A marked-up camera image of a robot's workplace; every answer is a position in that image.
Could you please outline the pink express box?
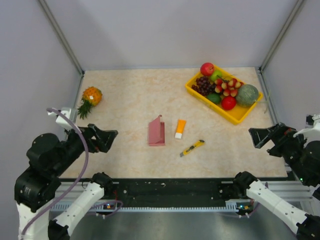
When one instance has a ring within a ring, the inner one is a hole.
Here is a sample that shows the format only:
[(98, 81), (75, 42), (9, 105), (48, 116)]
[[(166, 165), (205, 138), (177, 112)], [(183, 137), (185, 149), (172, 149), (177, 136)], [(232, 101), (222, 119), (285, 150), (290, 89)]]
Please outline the pink express box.
[(165, 146), (165, 122), (161, 120), (162, 115), (158, 115), (148, 124), (148, 145), (150, 147)]

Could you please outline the yellow utility knife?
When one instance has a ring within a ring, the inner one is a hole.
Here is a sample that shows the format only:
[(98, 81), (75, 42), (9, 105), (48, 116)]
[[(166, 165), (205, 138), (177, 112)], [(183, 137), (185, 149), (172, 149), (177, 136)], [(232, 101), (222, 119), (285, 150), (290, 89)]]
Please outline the yellow utility knife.
[(188, 155), (189, 153), (191, 153), (192, 151), (194, 151), (196, 148), (201, 147), (205, 144), (205, 141), (200, 139), (197, 142), (195, 142), (193, 145), (191, 145), (190, 147), (186, 148), (183, 152), (181, 152), (179, 154), (180, 157), (184, 157), (186, 155)]

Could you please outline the orange white cream tube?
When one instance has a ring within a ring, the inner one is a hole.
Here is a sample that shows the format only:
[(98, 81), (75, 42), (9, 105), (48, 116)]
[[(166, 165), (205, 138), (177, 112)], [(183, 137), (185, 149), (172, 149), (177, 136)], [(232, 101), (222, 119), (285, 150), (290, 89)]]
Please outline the orange white cream tube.
[(177, 140), (182, 139), (186, 123), (187, 123), (187, 121), (184, 119), (179, 119), (177, 121), (177, 126), (176, 126), (176, 130), (175, 130), (175, 135), (174, 135), (175, 139), (177, 139)]

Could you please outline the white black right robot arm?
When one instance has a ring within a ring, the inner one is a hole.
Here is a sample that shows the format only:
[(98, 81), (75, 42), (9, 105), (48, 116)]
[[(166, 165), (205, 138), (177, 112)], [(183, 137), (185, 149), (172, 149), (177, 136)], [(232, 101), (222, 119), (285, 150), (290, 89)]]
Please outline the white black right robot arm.
[(268, 128), (248, 130), (253, 145), (261, 149), (269, 141), (273, 147), (267, 153), (279, 157), (298, 178), (288, 183), (273, 182), (270, 186), (247, 171), (238, 173), (233, 179), (233, 192), (239, 198), (253, 199), (278, 217), (295, 234), (298, 240), (318, 240), (320, 238), (320, 212), (314, 204), (300, 209), (293, 201), (311, 202), (310, 187), (316, 188), (319, 198), (320, 188), (320, 124), (296, 130), (283, 123)]

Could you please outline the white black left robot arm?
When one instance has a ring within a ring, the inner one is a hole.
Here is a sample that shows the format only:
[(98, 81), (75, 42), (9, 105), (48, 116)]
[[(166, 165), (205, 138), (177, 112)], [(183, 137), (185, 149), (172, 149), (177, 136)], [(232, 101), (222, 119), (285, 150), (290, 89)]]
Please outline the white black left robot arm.
[(114, 191), (112, 179), (103, 172), (95, 173), (87, 187), (71, 206), (57, 218), (49, 219), (49, 210), (78, 183), (56, 197), (62, 184), (60, 176), (81, 154), (107, 153), (118, 135), (117, 130), (101, 130), (94, 124), (76, 128), (60, 141), (53, 133), (33, 140), (26, 156), (28, 168), (17, 178), (14, 200), (19, 213), (20, 240), (68, 240), (85, 214), (102, 198)]

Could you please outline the yellow plastic tray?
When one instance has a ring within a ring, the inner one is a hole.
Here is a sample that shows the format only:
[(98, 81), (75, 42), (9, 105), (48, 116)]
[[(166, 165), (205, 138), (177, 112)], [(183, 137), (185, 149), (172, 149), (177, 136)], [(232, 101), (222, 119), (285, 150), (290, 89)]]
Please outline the yellow plastic tray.
[(186, 84), (187, 92), (234, 125), (249, 115), (263, 94), (234, 74), (206, 62)]

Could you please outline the orange toy pineapple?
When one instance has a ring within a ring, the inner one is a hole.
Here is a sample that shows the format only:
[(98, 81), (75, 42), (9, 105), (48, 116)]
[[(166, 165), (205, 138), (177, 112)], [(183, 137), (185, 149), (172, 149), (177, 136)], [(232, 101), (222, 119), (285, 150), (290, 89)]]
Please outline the orange toy pineapple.
[(81, 96), (80, 106), (77, 108), (80, 119), (85, 119), (102, 100), (103, 94), (100, 89), (94, 86), (86, 88)]

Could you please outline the green netted melon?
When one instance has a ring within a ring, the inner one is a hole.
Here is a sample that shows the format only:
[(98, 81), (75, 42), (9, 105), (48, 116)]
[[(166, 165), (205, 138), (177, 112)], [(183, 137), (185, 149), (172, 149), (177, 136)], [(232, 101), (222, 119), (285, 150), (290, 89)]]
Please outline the green netted melon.
[(251, 84), (244, 84), (238, 89), (236, 102), (241, 107), (251, 107), (259, 97), (258, 89)]

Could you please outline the red tomato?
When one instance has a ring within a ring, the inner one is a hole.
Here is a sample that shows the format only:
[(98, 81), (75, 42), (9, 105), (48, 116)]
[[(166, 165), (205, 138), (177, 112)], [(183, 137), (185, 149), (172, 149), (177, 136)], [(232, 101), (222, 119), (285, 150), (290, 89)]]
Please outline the red tomato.
[(229, 110), (232, 110), (236, 104), (237, 104), (237, 101), (236, 101), (236, 98), (235, 97), (232, 97), (232, 96), (226, 96), (222, 99), (221, 101), (221, 107), (225, 110), (225, 111), (229, 111)]

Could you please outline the red-yellow cherry bunch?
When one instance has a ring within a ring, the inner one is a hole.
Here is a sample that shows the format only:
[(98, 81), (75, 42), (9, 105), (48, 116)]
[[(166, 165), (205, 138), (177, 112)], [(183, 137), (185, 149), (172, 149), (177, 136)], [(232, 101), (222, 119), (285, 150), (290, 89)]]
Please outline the red-yellow cherry bunch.
[(236, 78), (231, 80), (224, 80), (218, 78), (214, 81), (215, 92), (225, 97), (236, 97), (238, 95), (239, 88), (244, 85), (243, 82), (238, 81)]

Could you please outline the green lime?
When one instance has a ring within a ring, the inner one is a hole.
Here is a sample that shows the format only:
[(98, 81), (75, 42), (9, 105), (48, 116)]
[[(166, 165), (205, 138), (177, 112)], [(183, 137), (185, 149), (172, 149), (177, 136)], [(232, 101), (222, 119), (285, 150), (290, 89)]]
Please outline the green lime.
[(221, 96), (217, 93), (208, 94), (206, 98), (215, 105), (219, 105), (222, 101)]

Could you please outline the green apple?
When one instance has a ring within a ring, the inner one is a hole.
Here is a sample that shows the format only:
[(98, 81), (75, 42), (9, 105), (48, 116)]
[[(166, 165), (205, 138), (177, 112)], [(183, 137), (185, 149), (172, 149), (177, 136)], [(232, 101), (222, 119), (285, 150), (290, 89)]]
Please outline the green apple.
[(211, 82), (215, 82), (217, 79), (220, 79), (223, 76), (220, 70), (215, 70), (213, 74), (209, 77)]

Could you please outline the dark purple grape bunch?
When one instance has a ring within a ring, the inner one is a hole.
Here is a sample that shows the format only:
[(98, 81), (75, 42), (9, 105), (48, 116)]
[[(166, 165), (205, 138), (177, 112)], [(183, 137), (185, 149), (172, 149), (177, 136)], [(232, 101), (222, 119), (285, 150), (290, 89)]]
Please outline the dark purple grape bunch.
[(216, 85), (212, 83), (207, 76), (201, 76), (195, 80), (191, 88), (202, 96), (215, 93)]

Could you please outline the red apple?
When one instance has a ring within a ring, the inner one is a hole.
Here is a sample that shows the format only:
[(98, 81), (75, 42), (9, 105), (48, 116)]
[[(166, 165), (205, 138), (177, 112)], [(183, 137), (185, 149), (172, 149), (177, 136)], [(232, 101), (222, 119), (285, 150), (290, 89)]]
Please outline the red apple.
[(215, 66), (210, 62), (205, 62), (200, 67), (200, 73), (205, 77), (210, 77), (215, 71)]

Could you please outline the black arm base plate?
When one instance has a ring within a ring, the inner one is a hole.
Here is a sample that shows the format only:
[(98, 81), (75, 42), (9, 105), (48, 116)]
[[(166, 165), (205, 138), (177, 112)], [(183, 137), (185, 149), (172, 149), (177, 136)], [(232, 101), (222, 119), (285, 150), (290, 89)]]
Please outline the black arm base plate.
[(115, 178), (102, 200), (124, 207), (222, 207), (249, 198), (231, 178)]

